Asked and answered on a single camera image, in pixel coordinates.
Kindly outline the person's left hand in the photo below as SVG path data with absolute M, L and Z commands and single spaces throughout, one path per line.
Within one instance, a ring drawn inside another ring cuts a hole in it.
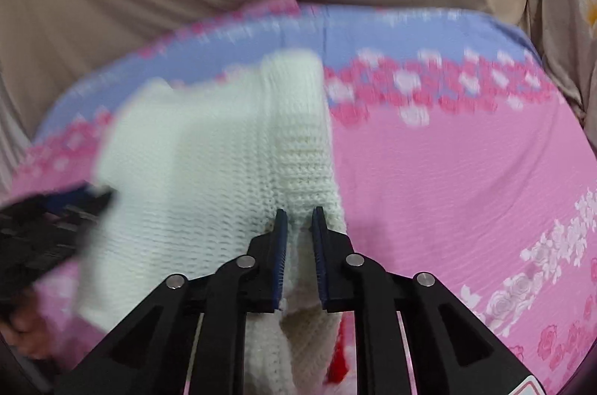
M 17 298 L 10 321 L 1 322 L 1 334 L 9 346 L 27 358 L 43 360 L 51 355 L 51 334 L 40 314 L 37 292 L 28 289 Z

